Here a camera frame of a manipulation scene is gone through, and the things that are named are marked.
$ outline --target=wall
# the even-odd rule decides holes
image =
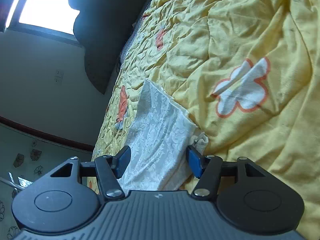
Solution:
[[[64,70],[62,85],[54,82],[57,69]],[[108,91],[102,95],[88,80],[83,48],[16,31],[0,33],[0,116],[95,145]]]
[[[38,160],[31,159],[32,149],[42,151]],[[24,160],[20,166],[15,167],[13,163],[18,153],[24,156]],[[24,176],[25,179],[34,182],[72,156],[78,156],[82,162],[91,160],[91,154],[88,152],[41,141],[39,138],[0,124],[0,177],[2,178],[10,180],[8,172],[11,172],[15,183],[18,182],[18,176]],[[36,172],[39,166],[42,167],[41,174]],[[12,187],[0,182],[0,240],[7,240],[10,228],[17,226],[11,213],[12,192]]]

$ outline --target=white lace fabric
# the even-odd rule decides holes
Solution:
[[[125,143],[131,148],[131,161],[118,180],[124,192],[178,189],[191,175],[185,150],[198,135],[188,111],[161,87],[145,80]],[[207,143],[203,136],[201,151]]]

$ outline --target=yellow bedsheet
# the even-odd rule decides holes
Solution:
[[[304,199],[298,231],[320,238],[320,0],[153,0],[128,51],[92,159],[116,154],[145,78],[209,137],[206,154],[247,156]],[[128,95],[116,130],[121,86]],[[191,189],[190,179],[184,185]],[[96,181],[89,179],[97,191]]]

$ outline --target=wall socket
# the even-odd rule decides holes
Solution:
[[[61,85],[62,84],[62,78],[54,77],[54,83],[57,84],[57,85]]]
[[[62,69],[57,69],[55,76],[63,78],[63,74],[64,74],[64,71]]]

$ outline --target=dark red trim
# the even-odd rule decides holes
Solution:
[[[41,132],[41,131],[32,129],[30,127],[24,126],[22,124],[16,123],[14,121],[11,121],[9,119],[6,119],[2,116],[0,116],[0,123],[3,123],[4,125],[10,126],[14,129],[21,131],[21,132],[25,132],[30,135],[33,135],[33,136],[36,136],[36,137],[39,137],[39,138],[42,138],[42,139],[45,139],[45,140],[48,140],[48,141],[51,141],[54,143],[59,143],[62,145],[66,145],[69,147],[73,147],[73,148],[77,148],[77,149],[85,150],[85,151],[90,151],[90,152],[93,152],[93,149],[94,149],[94,146],[92,146],[92,145],[71,141],[71,140],[64,139],[64,138],[61,138],[61,137],[58,137],[58,136],[55,136],[52,134]]]

